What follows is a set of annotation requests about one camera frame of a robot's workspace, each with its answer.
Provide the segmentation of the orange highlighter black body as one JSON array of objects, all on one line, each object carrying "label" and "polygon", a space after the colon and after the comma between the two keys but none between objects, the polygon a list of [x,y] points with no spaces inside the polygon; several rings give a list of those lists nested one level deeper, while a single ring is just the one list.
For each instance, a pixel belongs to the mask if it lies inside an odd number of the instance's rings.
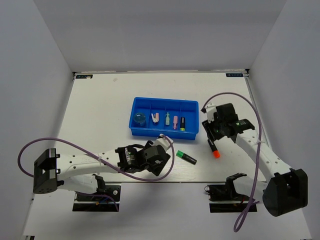
[{"label": "orange highlighter black body", "polygon": [[212,140],[210,140],[210,139],[208,139],[207,142],[208,142],[208,144],[209,144],[209,147],[210,147],[210,149],[211,149],[211,151],[212,151],[213,156],[214,156],[216,159],[220,158],[220,153],[219,153],[216,145],[214,144],[214,142],[213,142]]}]

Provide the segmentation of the white pink stapler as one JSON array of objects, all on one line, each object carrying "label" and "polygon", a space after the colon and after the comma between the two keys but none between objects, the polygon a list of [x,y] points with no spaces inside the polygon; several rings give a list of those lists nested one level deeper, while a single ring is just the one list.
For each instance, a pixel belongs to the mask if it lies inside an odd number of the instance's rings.
[{"label": "white pink stapler", "polygon": [[157,125],[159,123],[159,120],[160,120],[160,116],[159,116],[159,113],[156,112],[156,113],[151,113],[151,120],[152,120],[152,123],[154,125]]}]

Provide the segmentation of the blue glue jar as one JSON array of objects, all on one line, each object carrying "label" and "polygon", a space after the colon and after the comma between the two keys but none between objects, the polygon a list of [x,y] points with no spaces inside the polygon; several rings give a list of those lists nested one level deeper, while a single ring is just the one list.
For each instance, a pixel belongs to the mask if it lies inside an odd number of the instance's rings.
[{"label": "blue glue jar", "polygon": [[137,112],[133,116],[133,126],[143,128],[146,125],[146,115],[143,112]]}]

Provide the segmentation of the yellow highlighter black body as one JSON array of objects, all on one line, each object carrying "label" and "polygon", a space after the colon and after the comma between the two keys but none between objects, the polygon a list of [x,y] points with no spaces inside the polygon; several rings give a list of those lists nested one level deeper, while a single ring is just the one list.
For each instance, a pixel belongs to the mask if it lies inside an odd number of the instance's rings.
[{"label": "yellow highlighter black body", "polygon": [[179,130],[182,132],[186,130],[186,119],[183,116],[180,118]]}]

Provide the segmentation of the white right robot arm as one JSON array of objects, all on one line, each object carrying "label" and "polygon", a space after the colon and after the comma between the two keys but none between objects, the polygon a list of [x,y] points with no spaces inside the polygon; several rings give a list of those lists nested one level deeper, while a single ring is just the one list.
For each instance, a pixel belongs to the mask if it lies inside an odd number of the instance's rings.
[{"label": "white right robot arm", "polygon": [[230,138],[252,161],[258,164],[265,181],[258,181],[254,200],[264,204],[274,217],[304,208],[308,204],[308,176],[282,161],[267,144],[259,141],[258,132],[247,119],[239,119],[232,103],[215,106],[208,103],[202,110],[207,119],[202,125],[211,147],[223,137]]}]

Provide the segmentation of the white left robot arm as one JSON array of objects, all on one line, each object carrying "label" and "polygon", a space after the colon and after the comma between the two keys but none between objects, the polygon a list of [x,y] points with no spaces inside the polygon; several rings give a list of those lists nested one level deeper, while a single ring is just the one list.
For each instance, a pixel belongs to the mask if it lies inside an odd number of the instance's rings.
[{"label": "white left robot arm", "polygon": [[171,146],[170,138],[159,137],[145,145],[127,145],[93,154],[60,155],[55,148],[48,148],[34,162],[33,193],[63,189],[99,200],[106,193],[101,173],[133,175],[148,171],[157,177],[171,157],[167,153]]}]

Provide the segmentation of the green highlighter black body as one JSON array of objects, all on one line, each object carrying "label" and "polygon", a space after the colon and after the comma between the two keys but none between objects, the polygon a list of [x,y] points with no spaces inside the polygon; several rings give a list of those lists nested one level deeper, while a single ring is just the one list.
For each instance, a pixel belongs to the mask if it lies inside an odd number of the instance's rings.
[{"label": "green highlighter black body", "polygon": [[193,157],[189,156],[188,154],[186,154],[180,150],[177,151],[176,156],[185,160],[186,162],[188,162],[192,165],[196,165],[196,163],[197,163],[196,159],[194,159]]}]

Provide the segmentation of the blue plastic divided bin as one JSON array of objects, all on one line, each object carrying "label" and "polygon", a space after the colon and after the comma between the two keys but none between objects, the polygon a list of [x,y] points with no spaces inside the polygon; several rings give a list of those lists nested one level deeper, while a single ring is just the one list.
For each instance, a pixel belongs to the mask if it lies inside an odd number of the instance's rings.
[{"label": "blue plastic divided bin", "polygon": [[[170,114],[170,125],[165,125],[166,113]],[[134,127],[133,117],[144,113],[144,127]],[[151,113],[159,113],[159,123],[154,125]],[[194,100],[135,97],[133,100],[128,127],[134,136],[157,137],[165,134],[172,139],[195,140],[199,132],[199,103]],[[177,129],[173,129],[173,118],[178,116]],[[185,131],[180,131],[180,118],[185,117]]]}]

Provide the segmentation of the right corner table label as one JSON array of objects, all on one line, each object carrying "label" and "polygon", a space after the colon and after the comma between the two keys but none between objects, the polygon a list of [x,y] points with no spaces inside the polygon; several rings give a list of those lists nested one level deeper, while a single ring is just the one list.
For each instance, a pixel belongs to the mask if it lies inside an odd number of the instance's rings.
[{"label": "right corner table label", "polygon": [[227,78],[243,78],[244,77],[243,73],[235,73],[235,72],[226,73],[225,75]]}]

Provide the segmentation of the corner table label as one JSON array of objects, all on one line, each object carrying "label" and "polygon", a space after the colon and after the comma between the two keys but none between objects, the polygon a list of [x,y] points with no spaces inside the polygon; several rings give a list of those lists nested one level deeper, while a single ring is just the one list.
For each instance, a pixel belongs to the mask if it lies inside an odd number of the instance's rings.
[{"label": "corner table label", "polygon": [[243,73],[235,73],[235,72],[226,73],[225,75],[227,78],[243,78],[244,77]]},{"label": "corner table label", "polygon": [[75,76],[76,79],[92,79],[93,75],[92,74],[77,74]]}]

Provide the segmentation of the left corner table label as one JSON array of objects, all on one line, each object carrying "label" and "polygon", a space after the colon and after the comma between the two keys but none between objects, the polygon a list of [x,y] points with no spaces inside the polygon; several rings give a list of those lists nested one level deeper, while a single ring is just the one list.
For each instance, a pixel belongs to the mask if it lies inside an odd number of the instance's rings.
[{"label": "left corner table label", "polygon": [[77,74],[75,76],[76,79],[92,79],[93,75],[92,74]]}]

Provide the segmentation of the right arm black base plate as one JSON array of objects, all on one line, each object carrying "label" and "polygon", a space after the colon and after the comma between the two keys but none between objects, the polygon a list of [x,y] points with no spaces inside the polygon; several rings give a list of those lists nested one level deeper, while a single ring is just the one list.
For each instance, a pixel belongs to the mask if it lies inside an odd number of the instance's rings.
[{"label": "right arm black base plate", "polygon": [[231,196],[225,184],[209,184],[204,192],[208,195],[210,213],[241,213],[249,203],[247,195]]}]

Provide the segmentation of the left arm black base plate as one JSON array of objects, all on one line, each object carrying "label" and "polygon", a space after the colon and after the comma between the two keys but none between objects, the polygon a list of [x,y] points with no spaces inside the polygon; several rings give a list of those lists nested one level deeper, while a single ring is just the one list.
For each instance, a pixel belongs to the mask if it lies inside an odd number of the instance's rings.
[{"label": "left arm black base plate", "polygon": [[120,184],[106,184],[105,193],[75,194],[73,212],[118,212],[121,199]]}]

